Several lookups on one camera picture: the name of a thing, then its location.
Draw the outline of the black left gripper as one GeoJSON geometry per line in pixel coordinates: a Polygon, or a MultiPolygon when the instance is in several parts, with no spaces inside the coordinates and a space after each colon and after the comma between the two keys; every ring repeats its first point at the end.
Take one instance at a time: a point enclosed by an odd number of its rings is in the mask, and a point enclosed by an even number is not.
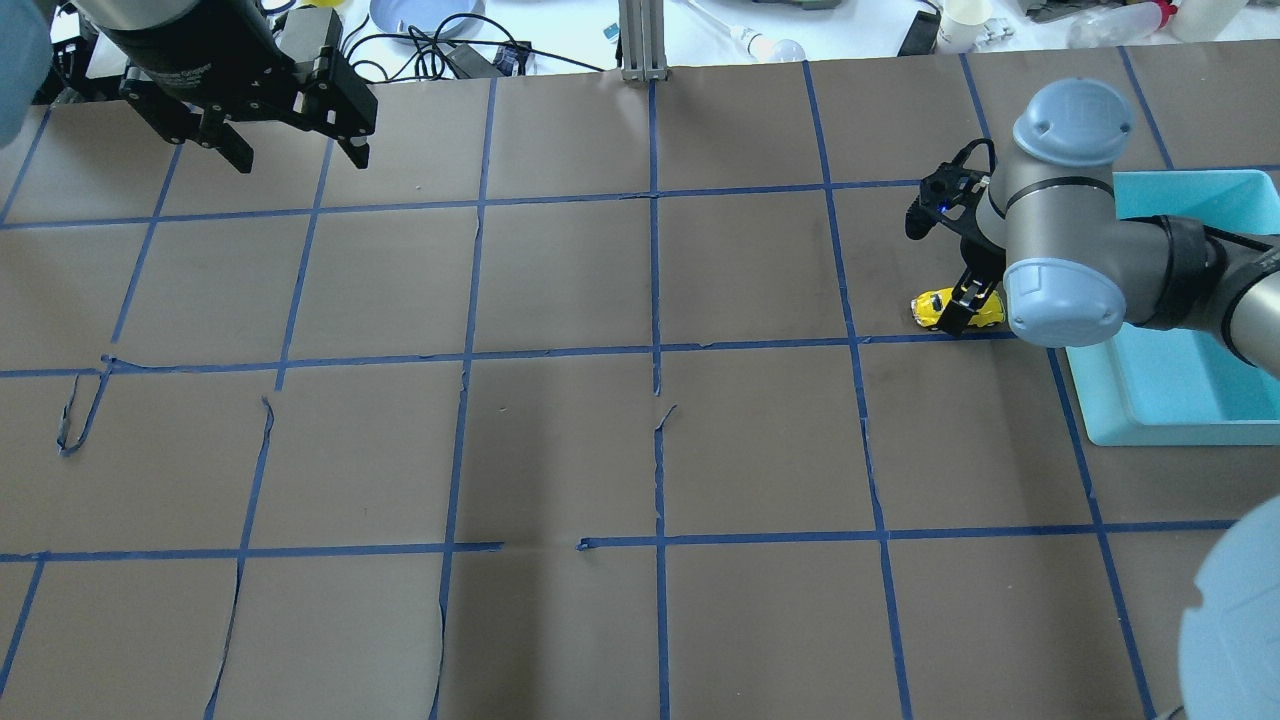
{"type": "Polygon", "coordinates": [[[332,6],[302,4],[271,19],[260,1],[137,1],[118,23],[129,64],[120,95],[165,141],[215,150],[238,173],[255,150],[232,122],[274,120],[317,132],[369,168],[378,99],[340,50],[332,6]]]}

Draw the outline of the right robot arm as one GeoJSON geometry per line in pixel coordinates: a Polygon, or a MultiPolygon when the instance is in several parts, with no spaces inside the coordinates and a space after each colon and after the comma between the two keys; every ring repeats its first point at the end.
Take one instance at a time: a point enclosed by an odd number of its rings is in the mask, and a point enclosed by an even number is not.
{"type": "Polygon", "coordinates": [[[961,336],[1001,293],[1021,341],[1101,345],[1124,325],[1196,331],[1238,361],[1277,374],[1277,237],[1190,217],[1117,214],[1114,163],[1129,145],[1132,105],[1098,79],[1039,90],[997,150],[970,141],[919,182],[904,229],[943,225],[964,273],[937,331],[961,336]]]}

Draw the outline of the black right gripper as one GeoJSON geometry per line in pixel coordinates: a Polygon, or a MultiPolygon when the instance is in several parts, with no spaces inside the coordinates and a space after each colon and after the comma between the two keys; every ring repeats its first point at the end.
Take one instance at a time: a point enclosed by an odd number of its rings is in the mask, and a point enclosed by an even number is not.
{"type": "Polygon", "coordinates": [[[937,225],[960,238],[960,254],[966,269],[942,305],[938,329],[961,336],[970,328],[1001,324],[998,278],[979,272],[1001,272],[1006,254],[980,229],[978,211],[997,168],[995,142],[973,140],[952,159],[942,161],[919,181],[916,197],[905,211],[905,236],[919,241],[937,225]]]}

